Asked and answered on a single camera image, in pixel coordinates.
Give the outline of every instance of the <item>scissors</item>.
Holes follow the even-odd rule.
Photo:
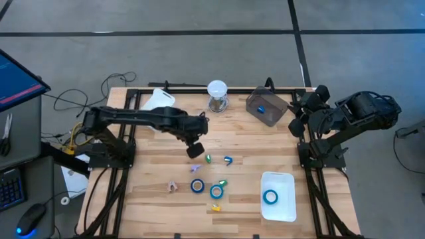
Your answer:
[[[11,150],[11,141],[9,140],[9,134],[11,132],[13,114],[8,114],[5,125],[5,134],[0,140],[0,155],[7,156]]]

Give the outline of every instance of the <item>wooden table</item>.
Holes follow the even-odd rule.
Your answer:
[[[122,108],[126,88],[112,88],[108,106]],[[120,227],[120,238],[172,238],[181,233],[182,238],[315,238],[313,217],[305,179],[299,165],[296,143],[288,124],[294,118],[287,111],[274,126],[268,127],[245,110],[247,94],[230,94],[229,107],[221,114],[207,110],[208,95],[175,94],[174,107],[186,110],[189,115],[206,111],[210,118],[209,132],[201,137],[205,153],[211,154],[209,165],[204,155],[190,159],[186,146],[168,133],[155,133],[138,126],[135,138],[137,156],[129,171],[126,199]],[[290,102],[288,94],[279,95]],[[141,105],[150,95],[142,96]],[[118,135],[118,125],[110,130]],[[226,166],[225,155],[233,157]],[[192,164],[204,165],[195,174]],[[88,195],[102,170],[91,172],[88,190],[80,214],[77,231],[83,231],[83,220]],[[295,222],[265,220],[260,212],[260,179],[265,171],[291,173],[295,177],[297,219]],[[329,202],[341,220],[354,233],[360,234],[346,178],[336,169],[324,169]],[[105,203],[110,178],[108,169],[96,187],[88,211],[88,224],[98,215]],[[201,194],[190,189],[190,182],[200,178],[205,182]],[[224,196],[219,200],[220,212],[211,210],[214,200],[209,188],[219,180],[228,180]],[[175,181],[179,190],[167,191],[167,183]],[[108,232],[112,233],[115,207],[111,210]],[[323,209],[321,225],[326,233]]]

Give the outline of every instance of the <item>white lid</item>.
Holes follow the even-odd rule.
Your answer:
[[[221,80],[213,80],[208,84],[208,94],[212,97],[223,97],[227,93],[227,85]]]

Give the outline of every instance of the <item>tape roll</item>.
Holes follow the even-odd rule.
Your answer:
[[[196,189],[196,188],[195,188],[195,185],[196,185],[197,183],[200,183],[200,184],[201,184],[201,188],[200,188],[200,189]],[[200,180],[200,179],[195,179],[195,180],[193,180],[193,181],[192,181],[192,183],[191,183],[191,189],[192,189],[192,191],[193,191],[194,193],[201,193],[201,192],[203,192],[203,191],[204,191],[204,188],[205,188],[205,184],[204,184],[204,182],[203,182],[202,180]]]
[[[272,202],[270,202],[270,201],[267,199],[267,194],[269,194],[269,193],[273,193],[273,194],[274,194],[275,199],[274,199]],[[276,193],[276,191],[275,191],[275,190],[269,189],[269,190],[267,190],[266,192],[264,192],[264,194],[263,194],[263,200],[264,200],[264,202],[265,202],[265,203],[267,203],[268,205],[275,204],[275,203],[278,201],[278,194]]]
[[[60,200],[60,203],[64,206],[68,205],[70,202],[70,199],[68,197],[62,197],[62,199]]]
[[[214,189],[219,189],[219,190],[220,190],[220,193],[219,193],[218,195],[215,195],[215,194],[214,194]],[[213,186],[211,187],[211,189],[210,189],[210,196],[211,196],[213,199],[221,199],[221,197],[223,197],[223,194],[224,194],[224,190],[223,190],[223,188],[221,187],[221,185],[213,185]]]

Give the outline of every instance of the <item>black floor stripe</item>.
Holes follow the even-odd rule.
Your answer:
[[[0,33],[0,37],[144,37],[144,36],[210,36],[210,35],[292,35],[293,30],[186,30],[186,31],[112,31],[59,33]]]
[[[425,29],[301,30],[301,35],[425,34]]]
[[[301,71],[303,74],[304,86],[311,87],[310,74],[308,72],[307,59],[305,58],[303,41],[299,33],[299,25],[298,25],[297,13],[295,11],[294,0],[288,0],[288,5],[290,8],[290,13],[291,13],[292,27],[294,28],[294,36],[295,36],[295,42],[297,44],[299,63],[301,64],[301,67],[302,67]]]
[[[0,11],[0,21],[5,16],[7,10],[11,6],[12,2],[13,2],[13,0],[7,0],[7,2],[5,3],[5,5],[3,6],[2,10]]]

